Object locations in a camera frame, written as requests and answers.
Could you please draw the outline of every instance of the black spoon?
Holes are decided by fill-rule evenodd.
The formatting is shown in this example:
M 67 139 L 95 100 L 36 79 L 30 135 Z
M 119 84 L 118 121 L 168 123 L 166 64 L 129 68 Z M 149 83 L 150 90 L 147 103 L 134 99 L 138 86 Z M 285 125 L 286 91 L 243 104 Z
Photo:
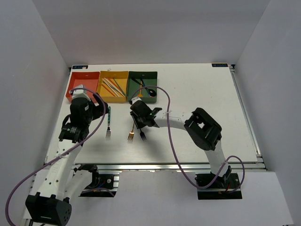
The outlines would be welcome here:
M 136 79 L 132 78 L 132 80 L 134 82 L 136 82 L 137 84 L 141 85 L 141 83 L 138 82 Z M 142 82 L 142 85 L 145 86 L 144 81 L 142 79 L 140 79 L 140 80 Z M 153 89 L 149 89 L 149 88 L 145 88 L 145 89 L 146 89 L 147 93 L 149 94 L 149 96 L 155 97 L 157 95 L 156 91 L 154 91 Z

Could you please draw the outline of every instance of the gray wall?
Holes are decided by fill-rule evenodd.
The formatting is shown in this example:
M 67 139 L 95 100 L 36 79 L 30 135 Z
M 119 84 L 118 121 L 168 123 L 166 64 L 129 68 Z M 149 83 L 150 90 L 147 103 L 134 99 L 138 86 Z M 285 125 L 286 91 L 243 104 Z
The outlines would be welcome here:
M 67 65 L 236 63 L 269 0 L 33 0 Z
M 0 7 L 0 219 L 9 192 L 43 163 L 68 68 L 31 0 Z M 31 180 L 16 192 L 10 214 L 19 225 Z
M 237 64 L 265 163 L 301 226 L 301 1 L 271 0 Z

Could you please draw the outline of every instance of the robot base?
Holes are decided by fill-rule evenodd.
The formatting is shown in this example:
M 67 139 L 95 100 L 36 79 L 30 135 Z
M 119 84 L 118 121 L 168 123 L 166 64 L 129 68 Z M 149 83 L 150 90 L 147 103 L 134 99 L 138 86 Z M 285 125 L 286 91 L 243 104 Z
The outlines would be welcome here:
M 196 181 L 199 186 L 207 185 L 214 177 L 214 174 L 197 174 Z M 231 173 L 227 179 L 227 182 L 216 180 L 209 188 L 200 190 L 198 189 L 199 200 L 219 200 L 219 199 L 242 199 L 241 190 L 238 189 L 235 192 L 229 193 L 239 185 L 240 181 L 237 173 Z

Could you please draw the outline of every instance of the storage box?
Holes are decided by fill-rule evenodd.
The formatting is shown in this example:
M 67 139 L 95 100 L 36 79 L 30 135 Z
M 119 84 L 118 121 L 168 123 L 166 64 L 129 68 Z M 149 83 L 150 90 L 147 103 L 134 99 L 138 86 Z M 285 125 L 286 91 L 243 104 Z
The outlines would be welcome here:
M 119 97 L 117 97 L 111 89 L 108 88 L 107 85 L 103 84 L 103 78 L 111 79 L 111 82 L 116 86 L 115 81 L 120 85 L 124 93 L 126 94 L 125 97 L 122 96 L 120 93 Z M 102 99 L 107 103 L 124 103 L 127 101 L 127 79 L 128 79 L 128 72 L 108 72 L 108 71 L 101 71 L 99 76 L 99 82 L 97 87 L 97 92 L 102 97 Z
M 157 86 L 158 72 L 129 72 L 128 73 L 128 82 L 127 82 L 127 100 L 130 101 L 132 95 L 141 87 L 132 78 L 136 79 L 138 82 L 141 82 L 140 79 L 143 79 L 143 82 L 146 86 Z M 146 89 L 142 89 L 141 100 L 146 103 L 155 103 L 157 101 L 157 96 L 150 97 Z
M 98 79 L 99 79 L 99 72 L 72 72 L 71 79 L 66 93 L 66 98 L 71 102 L 72 96 L 69 93 L 69 91 L 79 85 L 84 85 L 87 89 L 96 92 Z M 90 92 L 87 92 L 87 94 L 91 98 L 91 100 L 94 103 L 96 103 L 93 94 Z

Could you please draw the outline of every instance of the black label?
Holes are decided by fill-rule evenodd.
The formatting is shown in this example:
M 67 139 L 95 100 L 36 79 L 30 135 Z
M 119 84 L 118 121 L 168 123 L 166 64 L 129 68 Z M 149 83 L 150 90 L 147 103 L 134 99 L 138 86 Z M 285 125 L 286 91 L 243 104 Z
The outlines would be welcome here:
M 212 67 L 228 67 L 228 64 L 212 64 Z
M 72 69 L 87 69 L 88 65 L 74 65 Z

